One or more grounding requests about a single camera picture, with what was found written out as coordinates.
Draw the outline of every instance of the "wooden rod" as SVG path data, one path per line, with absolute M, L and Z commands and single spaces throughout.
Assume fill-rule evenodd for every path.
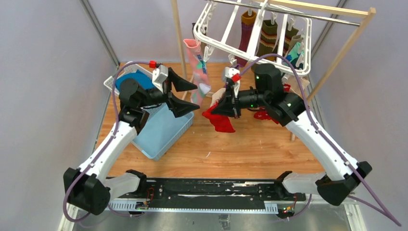
M 359 18 L 365 18 L 369 15 L 369 12 L 365 12 L 365 11 L 356 11 L 356 10 L 345 9 L 345 8 L 340 8 L 340 7 L 324 6 L 324 5 L 292 1 L 292 0 L 269 0 L 268 3 L 286 6 L 286 7 L 300 8 L 300 9 L 332 13 L 332 14 L 344 15 L 344 16 L 359 17 Z
M 178 14 L 179 7 L 177 5 L 177 0 L 171 0 L 171 7 L 173 8 L 173 20 L 174 20 L 174 26 L 176 27 L 177 44 L 179 47 L 178 53 L 181 59 L 181 71 L 183 72 L 183 78 L 187 79 L 186 59 L 184 57 L 183 37 L 181 36 L 180 17 Z
M 326 82 L 326 80 L 329 78 L 329 76 L 332 74 L 334 69 L 337 67 L 337 65 L 340 63 L 340 61 L 344 58 L 344 56 L 347 54 L 347 52 L 350 50 L 350 48 L 353 46 L 354 42 L 357 40 L 357 38 L 363 33 L 364 29 L 367 27 L 367 25 L 370 23 L 371 19 L 374 17 L 376 14 L 375 8 L 370 8 L 368 11 L 369 15 L 367 15 L 366 18 L 363 19 L 361 22 L 360 26 L 355 29 L 355 31 L 351 34 L 351 36 L 348 38 L 347 42 L 343 45 L 337 56 L 334 58 L 333 62 L 327 69 L 327 71 L 324 73 L 323 77 L 319 80 L 319 82 L 316 84 L 316 86 L 313 88 L 312 92 L 308 95 L 307 100 L 311 101 L 313 97 L 317 94 L 317 92 L 320 90 L 320 88 L 323 86 L 323 84 Z

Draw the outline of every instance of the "light blue basket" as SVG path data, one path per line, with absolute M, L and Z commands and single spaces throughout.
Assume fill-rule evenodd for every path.
M 151 82 L 147 84 L 152 78 L 152 73 L 137 64 L 129 66 L 125 74 L 118 79 L 123 80 L 122 78 L 129 77 L 136 79 L 145 89 L 152 85 Z M 111 89 L 113 78 L 109 77 L 104 85 Z M 146 111 L 150 114 L 149 119 L 140 134 L 132 140 L 132 144 L 148 158 L 158 161 L 192 125 L 194 113 L 190 112 L 182 117 L 174 118 L 165 103 Z
M 166 104 L 147 111 L 149 119 L 132 143 L 145 156 L 158 161 L 192 125 L 194 113 L 174 118 Z

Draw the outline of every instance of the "wooden tabletop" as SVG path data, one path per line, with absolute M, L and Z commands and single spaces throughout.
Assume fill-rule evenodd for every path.
M 227 65 L 208 64 L 212 91 L 223 86 L 221 72 Z M 166 66 L 181 73 L 180 64 L 170 63 Z M 189 65 L 187 74 L 192 74 Z M 241 89 L 251 85 L 255 86 L 254 76 L 248 71 L 241 79 Z M 181 98 L 182 93 L 178 92 L 176 96 Z M 194 112 L 193 125 L 159 161 L 147 158 L 129 144 L 113 165 L 110 176 L 119 176 L 128 169 L 134 169 L 148 177 L 272 179 L 287 170 L 298 173 L 324 171 L 299 139 L 290 142 L 287 129 L 271 120 L 254 119 L 254 113 L 248 110 L 242 111 L 240 119 L 230 119 L 235 133 L 216 132 L 209 120 L 201 115 L 210 103 L 211 99 L 204 100 L 201 109 Z M 114 121 L 113 104 L 110 102 L 99 142 L 112 129 Z

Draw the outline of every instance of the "blue plastic bin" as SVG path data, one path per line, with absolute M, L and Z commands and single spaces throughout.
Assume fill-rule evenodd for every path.
M 127 78 L 136 79 L 145 89 L 154 87 L 151 79 L 140 70 L 123 75 L 118 81 L 122 82 Z M 148 158 L 158 161 L 192 125 L 194 113 L 190 112 L 185 116 L 174 118 L 165 103 L 146 111 L 150 113 L 149 119 L 132 144 Z

